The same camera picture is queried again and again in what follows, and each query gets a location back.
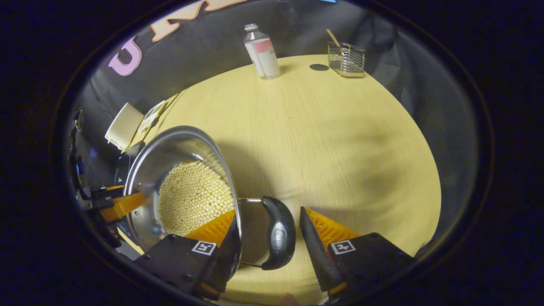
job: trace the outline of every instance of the black handle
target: black handle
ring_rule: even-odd
[[[293,215],[278,199],[263,197],[262,204],[268,211],[268,259],[261,265],[263,270],[274,270],[286,265],[295,252],[295,221]]]

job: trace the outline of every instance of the metal utensil holder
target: metal utensil holder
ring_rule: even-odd
[[[334,42],[329,44],[329,67],[343,77],[364,76],[364,50],[356,46]]]

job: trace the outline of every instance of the round wooden table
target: round wooden table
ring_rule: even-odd
[[[269,195],[291,210],[293,258],[274,271],[240,266],[222,299],[277,304],[287,292],[302,305],[319,290],[298,228],[300,206],[360,234],[379,232],[414,256],[433,236],[440,214],[438,171],[421,131],[370,75],[348,79],[327,55],[279,59],[281,76],[263,81],[248,65],[214,76],[168,100],[159,123],[132,143],[178,125],[204,130],[218,144],[239,197]],[[242,204],[243,260],[268,256],[268,215]]]

